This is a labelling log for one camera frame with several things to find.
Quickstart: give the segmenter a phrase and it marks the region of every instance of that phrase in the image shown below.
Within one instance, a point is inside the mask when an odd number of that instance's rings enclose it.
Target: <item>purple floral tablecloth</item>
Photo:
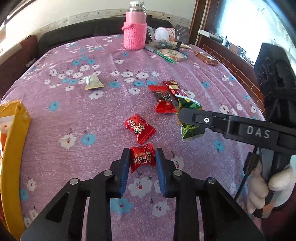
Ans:
[[[26,226],[69,179],[91,179],[119,159],[124,147],[139,146],[123,125],[136,113],[156,129],[149,142],[179,169],[199,179],[215,177],[235,195],[252,146],[208,129],[182,142],[176,115],[154,110],[148,85],[176,80],[204,110],[264,119],[222,64],[206,65],[193,50],[200,49],[182,49],[189,59],[173,64],[144,49],[124,49],[122,35],[82,39],[50,50],[13,84],[2,103],[20,99],[32,118],[20,174]],[[85,91],[83,77],[93,73],[105,87]],[[156,168],[138,168],[123,198],[111,200],[113,240],[172,240],[174,204],[162,197]]]

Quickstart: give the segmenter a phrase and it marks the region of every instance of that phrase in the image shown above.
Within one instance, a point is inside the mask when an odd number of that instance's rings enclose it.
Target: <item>brown snack package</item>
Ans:
[[[216,66],[216,65],[219,64],[219,61],[217,59],[215,59],[214,57],[212,57],[211,55],[209,55],[207,53],[194,51],[194,54],[195,54],[196,57],[201,59],[206,64],[209,64],[209,65],[212,65],[212,66]]]

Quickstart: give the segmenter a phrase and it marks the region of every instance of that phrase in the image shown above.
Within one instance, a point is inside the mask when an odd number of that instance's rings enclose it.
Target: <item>beige candy wrapper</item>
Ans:
[[[86,87],[84,88],[85,90],[104,87],[104,85],[99,80],[99,78],[96,74],[88,75],[88,76],[84,77],[83,79],[86,83]]]

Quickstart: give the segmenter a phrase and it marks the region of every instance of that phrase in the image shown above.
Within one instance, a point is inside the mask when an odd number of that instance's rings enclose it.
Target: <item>metal screw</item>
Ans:
[[[182,175],[182,171],[181,170],[174,170],[174,175],[175,176],[181,176]]]
[[[213,177],[209,177],[209,178],[207,179],[207,181],[208,181],[209,184],[214,184],[214,183],[216,183],[216,179],[213,178]]]
[[[78,179],[77,178],[73,178],[73,179],[70,180],[70,184],[71,185],[75,185],[77,183],[78,183]]]
[[[104,171],[104,175],[105,176],[111,176],[112,175],[112,171],[111,170],[106,170],[106,171]]]

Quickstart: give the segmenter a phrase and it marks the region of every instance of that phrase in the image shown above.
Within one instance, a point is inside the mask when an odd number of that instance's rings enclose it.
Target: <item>white glove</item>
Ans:
[[[295,159],[296,156],[292,156],[291,163],[286,166],[286,169],[273,175],[268,182],[268,186],[261,176],[262,163],[258,163],[257,167],[251,173],[252,177],[249,182],[247,198],[248,213],[253,213],[256,208],[261,209],[265,206],[268,188],[273,191],[280,191],[274,207],[284,204],[289,199],[296,182],[296,167],[293,166]]]

